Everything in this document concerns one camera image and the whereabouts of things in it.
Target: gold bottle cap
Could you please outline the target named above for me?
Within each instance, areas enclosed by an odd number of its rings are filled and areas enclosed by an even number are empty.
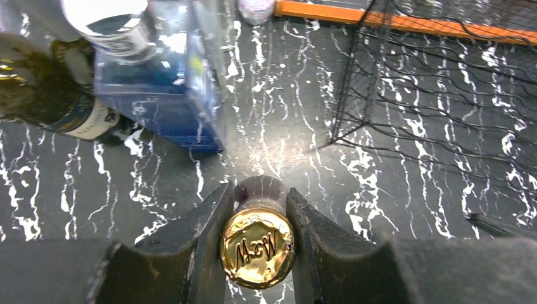
[[[225,273],[235,283],[265,289],[283,281],[293,267],[294,232],[289,220],[266,206],[236,213],[220,240]]]

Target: orange frame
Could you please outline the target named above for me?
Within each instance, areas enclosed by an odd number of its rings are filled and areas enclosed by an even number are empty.
[[[286,0],[276,0],[274,9],[275,16],[295,16],[343,23],[358,23],[364,13],[365,11],[358,9],[338,8],[335,6]],[[382,14],[371,12],[370,16],[366,19],[365,24],[380,26],[381,22]],[[465,32],[462,26],[457,22],[431,21],[409,16],[392,16],[391,23],[392,28],[396,30],[480,40],[480,38]],[[514,38],[522,37],[533,44],[537,44],[537,32],[510,30],[486,25],[465,24],[465,26],[470,32],[487,37],[482,38],[482,40],[491,39],[511,44],[527,44],[524,40]]]

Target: wine bottle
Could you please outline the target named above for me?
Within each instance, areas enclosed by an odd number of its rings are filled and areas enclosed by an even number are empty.
[[[48,30],[56,40],[50,43],[53,56],[64,62],[71,75],[93,94],[95,50],[63,16],[59,0],[12,0],[29,21]]]
[[[128,119],[86,93],[67,66],[28,39],[0,32],[0,117],[85,140],[121,143]]]

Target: wire basket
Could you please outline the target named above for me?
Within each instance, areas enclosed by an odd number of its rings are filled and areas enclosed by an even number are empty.
[[[372,0],[355,27],[329,144],[534,196],[534,30],[529,1]],[[364,132],[373,140],[358,140]]]

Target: clear plastic box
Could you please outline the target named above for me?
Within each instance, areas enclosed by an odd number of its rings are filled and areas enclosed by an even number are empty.
[[[98,53],[95,93],[107,106],[191,151],[225,146],[225,117],[214,69],[190,1],[155,1],[166,20],[162,54],[121,65]]]

